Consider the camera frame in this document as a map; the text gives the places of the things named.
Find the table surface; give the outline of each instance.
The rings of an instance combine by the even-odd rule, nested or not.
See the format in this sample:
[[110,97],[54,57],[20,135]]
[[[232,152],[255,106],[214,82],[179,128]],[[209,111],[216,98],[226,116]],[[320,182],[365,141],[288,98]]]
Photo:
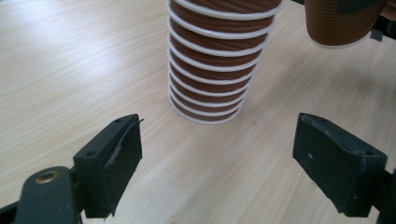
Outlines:
[[396,42],[318,48],[304,8],[284,1],[240,114],[200,125],[168,101],[166,4],[0,1],[0,206],[137,113],[144,158],[106,223],[375,223],[375,209],[339,215],[291,151],[305,112],[384,151],[393,170]]

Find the black metal bracket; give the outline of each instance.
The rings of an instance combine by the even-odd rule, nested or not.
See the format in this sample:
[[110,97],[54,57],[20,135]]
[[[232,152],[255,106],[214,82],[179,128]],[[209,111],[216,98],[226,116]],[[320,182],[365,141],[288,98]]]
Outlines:
[[142,159],[139,117],[108,124],[75,156],[75,166],[51,167],[31,175],[21,198],[0,209],[0,223],[82,223],[86,217],[115,214]]
[[387,155],[334,123],[300,114],[293,158],[347,217],[368,217],[372,205],[377,223],[396,223],[396,175],[385,170]]

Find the cup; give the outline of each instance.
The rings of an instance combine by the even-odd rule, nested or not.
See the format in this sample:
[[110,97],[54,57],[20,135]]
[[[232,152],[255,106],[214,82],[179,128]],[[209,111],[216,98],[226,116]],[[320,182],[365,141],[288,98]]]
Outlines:
[[170,64],[184,76],[201,82],[210,81],[214,84],[233,84],[240,82],[251,77],[256,70],[256,64],[253,64],[248,68],[237,71],[208,71],[183,62],[171,50],[169,50],[168,58]]
[[264,48],[267,34],[249,39],[217,39],[199,35],[178,25],[172,19],[168,23],[169,33],[179,43],[196,51],[216,56],[245,56]]
[[280,0],[174,0],[179,5],[211,17],[228,20],[257,20],[274,16]]
[[218,124],[246,99],[280,0],[170,0],[168,97],[186,119]]
[[385,4],[386,0],[305,0],[307,32],[323,48],[352,46],[371,31]]

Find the white cup rim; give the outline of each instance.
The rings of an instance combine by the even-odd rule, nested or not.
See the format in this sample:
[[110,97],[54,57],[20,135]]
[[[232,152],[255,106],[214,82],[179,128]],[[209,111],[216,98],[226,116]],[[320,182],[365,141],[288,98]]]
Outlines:
[[244,63],[241,65],[237,65],[237,66],[215,66],[215,65],[211,65],[211,64],[206,64],[206,63],[200,63],[197,62],[187,56],[185,56],[184,54],[182,54],[181,52],[179,52],[175,46],[172,44],[172,42],[169,40],[169,36],[168,36],[168,45],[169,45],[169,49],[172,50],[172,52],[183,62],[188,63],[192,66],[201,68],[201,69],[205,69],[208,71],[213,71],[213,72],[235,72],[235,71],[240,71],[240,70],[244,70],[247,69],[251,66],[253,66],[254,64],[257,63],[257,61],[260,59],[260,55],[262,54],[262,52],[260,52],[259,56],[255,59],[253,59],[252,61],[248,62],[248,63]]
[[176,68],[176,70],[185,77],[191,78],[192,80],[195,80],[195,81],[199,81],[199,82],[206,83],[206,84],[212,84],[212,85],[232,85],[232,84],[236,84],[236,83],[245,81],[246,79],[251,78],[257,69],[257,66],[255,66],[248,74],[246,74],[240,78],[237,78],[237,79],[213,80],[213,79],[207,79],[207,78],[203,78],[203,77],[197,77],[194,74],[186,71],[185,69],[180,67],[180,65],[178,65],[172,57],[169,57],[169,61],[168,61],[169,70],[171,69],[170,65],[174,66]]
[[200,35],[206,35],[214,38],[219,38],[219,39],[249,39],[253,37],[257,37],[259,35],[264,35],[267,34],[271,28],[274,26],[274,21],[271,22],[271,24],[259,31],[254,31],[254,32],[249,32],[249,33],[223,33],[223,32],[218,32],[218,31],[211,31],[211,30],[206,30],[204,28],[198,27],[196,25],[192,25],[184,20],[182,20],[173,10],[172,8],[167,6],[168,8],[168,13],[170,17],[172,18],[173,21],[175,21],[177,24],[180,26],[193,31],[197,34]]
[[168,21],[168,29],[169,33],[171,36],[176,39],[180,44],[186,46],[189,49],[194,49],[198,52],[202,52],[205,54],[210,54],[214,56],[221,56],[221,57],[240,57],[240,56],[246,56],[252,53],[255,53],[261,49],[263,49],[267,45],[267,38],[264,39],[263,42],[261,42],[259,45],[252,49],[242,49],[242,50],[220,50],[220,49],[208,49],[205,47],[202,47],[200,45],[197,45],[195,43],[190,42],[189,40],[186,40],[183,38],[181,35],[179,35],[172,27],[170,24],[170,20]]
[[200,102],[194,99],[191,99],[190,97],[184,95],[182,92],[180,92],[177,87],[169,81],[169,85],[168,85],[168,90],[169,91],[174,91],[178,96],[180,96],[181,98],[183,98],[184,100],[193,103],[195,105],[202,105],[202,106],[206,106],[206,107],[224,107],[224,106],[228,106],[228,105],[233,105],[239,101],[241,101],[242,99],[244,99],[247,95],[246,92],[244,92],[242,95],[238,96],[238,98],[231,100],[230,102],[226,102],[226,103],[205,103],[205,102]]
[[169,94],[168,94],[168,100],[169,100],[169,102],[171,103],[171,106],[176,110],[176,112],[177,112],[181,117],[183,117],[183,118],[185,118],[185,119],[189,119],[189,120],[191,120],[191,121],[193,121],[193,122],[195,122],[195,123],[200,123],[200,124],[221,124],[221,123],[227,122],[227,121],[229,121],[229,120],[235,118],[236,115],[239,114],[239,112],[241,111],[241,108],[242,108],[242,107],[238,108],[238,109],[237,109],[230,117],[228,117],[227,119],[216,120],[216,121],[206,121],[206,120],[200,120],[200,119],[192,118],[192,117],[190,117],[190,116],[184,114],[184,113],[181,112],[180,110],[178,110],[177,107],[176,107],[176,106],[174,105],[174,103],[172,102],[172,100],[171,100]]
[[251,80],[242,88],[239,88],[235,91],[227,91],[227,92],[209,92],[209,91],[201,91],[201,90],[197,90],[192,86],[187,85],[186,83],[184,83],[183,81],[181,81],[172,71],[169,71],[169,75],[171,76],[171,78],[181,87],[183,87],[184,89],[188,90],[188,91],[192,91],[204,96],[214,96],[214,97],[222,97],[222,96],[231,96],[231,95],[235,95],[241,91],[246,90],[251,83]]
[[259,20],[259,19],[265,19],[271,16],[274,16],[280,9],[281,4],[279,4],[277,7],[265,11],[265,12],[258,12],[258,13],[237,13],[237,12],[224,12],[224,11],[217,11],[212,8],[208,7],[202,7],[199,5],[196,5],[194,3],[191,3],[189,1],[185,0],[174,0],[178,5],[200,13],[202,15],[210,16],[210,17],[215,17],[219,19],[225,19],[225,20],[234,20],[234,21],[253,21],[253,20]]
[[234,106],[233,108],[228,109],[228,110],[226,110],[226,111],[221,111],[221,112],[205,112],[205,111],[200,111],[200,110],[191,108],[191,107],[189,107],[189,106],[187,106],[187,105],[181,103],[171,91],[169,91],[168,94],[170,95],[171,99],[174,100],[174,101],[175,101],[179,106],[181,106],[183,109],[185,109],[185,110],[187,110],[187,111],[190,111],[191,113],[194,113],[194,114],[196,114],[196,115],[207,116],[207,117],[218,117],[218,116],[224,116],[224,115],[231,114],[231,113],[233,113],[235,110],[237,110],[239,107],[241,107],[241,106],[242,106],[242,103],[244,103],[244,101],[242,100],[238,105],[236,105],[236,106]]

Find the brass screw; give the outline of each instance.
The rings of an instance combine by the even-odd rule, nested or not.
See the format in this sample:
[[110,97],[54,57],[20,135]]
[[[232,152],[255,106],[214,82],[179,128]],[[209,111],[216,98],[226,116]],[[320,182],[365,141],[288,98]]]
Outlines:
[[35,179],[35,182],[37,184],[47,184],[49,182],[51,182],[52,180],[58,178],[61,174],[59,173],[59,171],[53,170],[53,171],[48,171],[40,176],[38,176]]

